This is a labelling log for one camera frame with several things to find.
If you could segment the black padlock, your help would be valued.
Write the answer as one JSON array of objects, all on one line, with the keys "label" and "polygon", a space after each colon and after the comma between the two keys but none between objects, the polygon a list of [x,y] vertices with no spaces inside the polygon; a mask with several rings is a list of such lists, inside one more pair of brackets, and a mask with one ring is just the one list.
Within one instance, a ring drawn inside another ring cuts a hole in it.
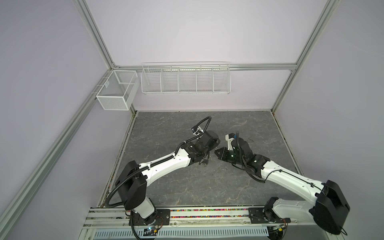
[{"label": "black padlock", "polygon": [[209,164],[209,160],[203,160],[203,166],[206,167]]}]

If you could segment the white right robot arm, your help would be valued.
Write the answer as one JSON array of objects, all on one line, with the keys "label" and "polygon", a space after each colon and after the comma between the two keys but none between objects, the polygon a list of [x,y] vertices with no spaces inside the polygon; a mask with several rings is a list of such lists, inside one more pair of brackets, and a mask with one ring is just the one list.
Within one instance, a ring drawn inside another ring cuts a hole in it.
[{"label": "white right robot arm", "polygon": [[215,150],[219,160],[245,171],[259,183],[271,181],[302,198],[288,201],[271,197],[262,211],[266,221],[295,219],[315,223],[333,235],[345,234],[344,223],[351,208],[337,183],[304,177],[263,155],[254,154],[237,134],[226,135],[226,141],[226,147]]}]

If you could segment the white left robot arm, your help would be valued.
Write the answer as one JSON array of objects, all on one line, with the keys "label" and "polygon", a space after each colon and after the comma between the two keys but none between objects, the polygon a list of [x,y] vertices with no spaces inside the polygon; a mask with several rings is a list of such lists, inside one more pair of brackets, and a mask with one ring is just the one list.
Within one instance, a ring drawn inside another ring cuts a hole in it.
[{"label": "white left robot arm", "polygon": [[146,163],[129,162],[106,196],[104,207],[123,206],[139,215],[144,225],[155,223],[161,214],[147,197],[147,187],[175,170],[209,163],[210,152],[220,143],[218,135],[207,130],[211,120],[208,116],[193,126],[194,137],[181,142],[173,153]]}]

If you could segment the white mesh box basket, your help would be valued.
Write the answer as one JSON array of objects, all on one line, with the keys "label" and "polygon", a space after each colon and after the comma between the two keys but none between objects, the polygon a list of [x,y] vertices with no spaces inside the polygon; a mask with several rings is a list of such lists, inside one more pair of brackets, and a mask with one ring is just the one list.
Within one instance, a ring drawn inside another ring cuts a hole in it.
[{"label": "white mesh box basket", "polygon": [[139,86],[136,71],[112,70],[96,97],[104,110],[129,111]]}]

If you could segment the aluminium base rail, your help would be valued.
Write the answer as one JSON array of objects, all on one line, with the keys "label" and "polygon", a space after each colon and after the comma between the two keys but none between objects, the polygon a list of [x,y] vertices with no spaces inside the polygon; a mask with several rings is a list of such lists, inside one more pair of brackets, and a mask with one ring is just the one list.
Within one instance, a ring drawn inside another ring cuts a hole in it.
[{"label": "aluminium base rail", "polygon": [[80,240],[343,240],[296,219],[267,222],[261,206],[165,207],[145,226],[123,208],[91,209]]}]

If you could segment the aluminium frame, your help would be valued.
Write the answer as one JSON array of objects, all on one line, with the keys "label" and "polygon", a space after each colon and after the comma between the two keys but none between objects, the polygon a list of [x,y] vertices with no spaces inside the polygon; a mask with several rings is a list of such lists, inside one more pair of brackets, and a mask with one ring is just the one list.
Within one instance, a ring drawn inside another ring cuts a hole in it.
[{"label": "aluminium frame", "polygon": [[[82,18],[92,40],[101,53],[103,60],[107,65],[107,71],[100,79],[98,85],[93,89],[93,92],[87,97],[85,102],[81,105],[70,122],[60,133],[58,138],[54,141],[48,152],[42,158],[41,162],[37,165],[36,169],[24,183],[20,191],[16,194],[15,198],[11,201],[7,209],[1,216],[1,239],[5,240],[20,220],[22,214],[25,212],[32,199],[35,197],[42,184],[51,173],[52,169],[60,159],[61,155],[66,150],[67,146],[76,135],[77,131],[83,124],[84,120],[89,115],[96,102],[96,94],[101,89],[102,84],[107,80],[107,76],[114,70],[123,70],[123,67],[115,66],[110,54],[107,52],[107,47],[101,37],[98,27],[95,24],[93,16],[90,12],[89,6],[86,1],[74,1],[75,8],[77,9],[80,17]],[[326,27],[329,19],[334,14],[339,6],[340,1],[327,1],[310,37],[303,48],[298,60],[295,63],[279,63],[279,64],[189,64],[179,65],[182,70],[206,70],[206,69],[220,69],[227,67],[231,71],[261,71],[261,70],[290,70],[287,82],[285,83],[281,93],[278,95],[277,101],[274,104],[272,111],[275,112],[282,102],[283,97],[288,91],[293,79],[304,65],[305,60],[309,56],[316,42],[318,41],[321,33]]]}]

